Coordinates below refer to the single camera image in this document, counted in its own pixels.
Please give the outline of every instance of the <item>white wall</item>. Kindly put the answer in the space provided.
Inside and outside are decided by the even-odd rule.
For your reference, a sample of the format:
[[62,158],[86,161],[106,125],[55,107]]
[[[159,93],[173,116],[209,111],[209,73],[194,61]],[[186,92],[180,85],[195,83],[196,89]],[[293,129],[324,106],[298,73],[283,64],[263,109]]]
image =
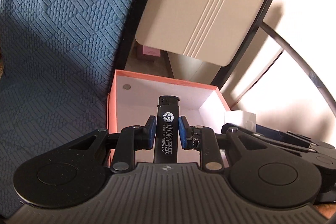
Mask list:
[[[279,18],[273,18],[270,9],[265,21],[273,21],[276,31],[306,60],[336,97],[335,0],[274,0],[272,7],[279,9],[279,14],[275,13],[275,17]],[[239,71],[237,68],[238,84],[229,88],[226,85],[224,97],[228,101],[231,97],[234,101],[249,82],[245,80],[245,84],[241,85],[243,88],[237,91],[239,79],[255,78],[263,68],[262,64],[270,62],[278,50],[276,43],[268,39],[252,65],[253,55],[245,55],[239,64],[245,70]],[[258,53],[258,47],[254,47],[253,51]],[[256,64],[261,64],[260,69],[251,70],[257,67]],[[335,118],[314,85],[286,53],[241,98],[236,107],[256,113],[257,122],[262,125],[319,137],[336,145]]]

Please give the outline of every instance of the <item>pink box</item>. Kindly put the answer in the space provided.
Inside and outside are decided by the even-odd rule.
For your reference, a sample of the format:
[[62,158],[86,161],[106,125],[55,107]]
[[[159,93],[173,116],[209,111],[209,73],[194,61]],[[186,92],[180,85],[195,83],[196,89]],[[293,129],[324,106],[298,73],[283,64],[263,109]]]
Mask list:
[[[117,133],[136,124],[145,125],[150,115],[157,115],[161,95],[179,97],[179,115],[186,116],[191,126],[211,127],[215,133],[221,132],[224,114],[230,110],[216,86],[116,70],[108,95],[109,132]],[[137,151],[136,162],[152,162],[153,154],[154,149]],[[179,143],[177,161],[199,162],[199,152],[185,151]]]

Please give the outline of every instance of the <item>ribbed gray plate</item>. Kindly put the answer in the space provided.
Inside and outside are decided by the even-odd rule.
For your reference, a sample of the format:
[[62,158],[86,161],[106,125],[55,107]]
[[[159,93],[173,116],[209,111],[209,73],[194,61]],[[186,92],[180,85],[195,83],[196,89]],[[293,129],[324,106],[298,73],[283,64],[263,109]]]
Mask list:
[[202,172],[193,163],[139,163],[132,172],[113,175],[102,192],[79,206],[43,210],[24,205],[6,220],[8,224],[325,222],[311,205],[289,211],[254,206],[238,197],[222,176]]

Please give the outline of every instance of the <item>quilted fabric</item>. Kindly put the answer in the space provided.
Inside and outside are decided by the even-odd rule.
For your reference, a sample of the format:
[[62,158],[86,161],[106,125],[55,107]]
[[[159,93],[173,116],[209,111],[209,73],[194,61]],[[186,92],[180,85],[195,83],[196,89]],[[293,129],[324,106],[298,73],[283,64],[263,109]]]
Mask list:
[[106,127],[106,95],[132,0],[0,0],[0,214],[24,161]]

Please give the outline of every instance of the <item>round white logo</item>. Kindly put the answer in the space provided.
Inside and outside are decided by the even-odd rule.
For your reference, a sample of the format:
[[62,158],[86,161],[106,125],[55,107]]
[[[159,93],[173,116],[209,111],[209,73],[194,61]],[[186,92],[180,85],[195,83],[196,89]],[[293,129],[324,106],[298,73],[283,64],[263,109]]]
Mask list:
[[165,122],[172,122],[174,120],[174,115],[171,112],[166,112],[163,114],[163,120]]

